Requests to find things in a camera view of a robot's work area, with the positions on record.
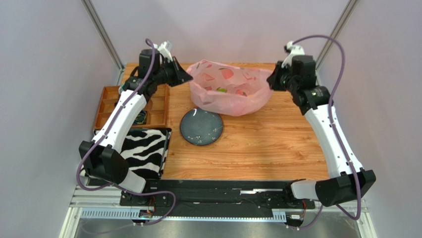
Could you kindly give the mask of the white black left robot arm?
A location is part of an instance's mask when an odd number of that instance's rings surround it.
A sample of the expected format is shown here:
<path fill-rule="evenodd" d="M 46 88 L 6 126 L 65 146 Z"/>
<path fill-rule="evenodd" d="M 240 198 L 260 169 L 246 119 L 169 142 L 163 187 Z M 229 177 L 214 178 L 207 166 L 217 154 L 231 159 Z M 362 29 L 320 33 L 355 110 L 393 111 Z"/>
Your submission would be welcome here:
<path fill-rule="evenodd" d="M 139 65 L 122 84 L 120 98 L 103 128 L 91 141 L 79 146 L 81 163 L 77 182 L 82 186 L 80 173 L 106 181 L 133 194 L 143 192 L 146 180 L 129 169 L 120 152 L 132 124 L 147 105 L 159 85 L 171 87 L 192 80 L 176 57 L 164 46 L 142 50 Z"/>

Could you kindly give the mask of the pink plastic bag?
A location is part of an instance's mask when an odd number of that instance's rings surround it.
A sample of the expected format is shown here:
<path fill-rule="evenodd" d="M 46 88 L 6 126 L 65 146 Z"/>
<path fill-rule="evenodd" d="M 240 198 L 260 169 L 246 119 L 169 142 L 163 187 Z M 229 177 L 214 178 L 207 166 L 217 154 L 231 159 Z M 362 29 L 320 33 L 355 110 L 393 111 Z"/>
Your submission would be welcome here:
<path fill-rule="evenodd" d="M 267 78 L 272 71 L 201 60 L 186 70 L 191 100 L 209 112 L 233 117 L 254 113 L 272 96 Z"/>

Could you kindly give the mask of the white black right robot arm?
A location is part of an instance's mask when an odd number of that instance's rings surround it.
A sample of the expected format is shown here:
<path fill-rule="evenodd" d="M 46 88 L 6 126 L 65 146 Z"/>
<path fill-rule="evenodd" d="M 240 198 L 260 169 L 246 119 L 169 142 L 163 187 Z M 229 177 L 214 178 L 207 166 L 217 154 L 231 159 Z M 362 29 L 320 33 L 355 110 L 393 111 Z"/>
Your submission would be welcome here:
<path fill-rule="evenodd" d="M 328 168 L 326 180 L 297 180 L 288 189 L 295 199 L 312 199 L 325 207 L 360 201 L 376 181 L 348 145 L 338 124 L 330 92 L 317 85 L 316 62 L 310 55 L 278 61 L 267 78 L 270 89 L 288 91 L 294 104 L 311 125 Z"/>

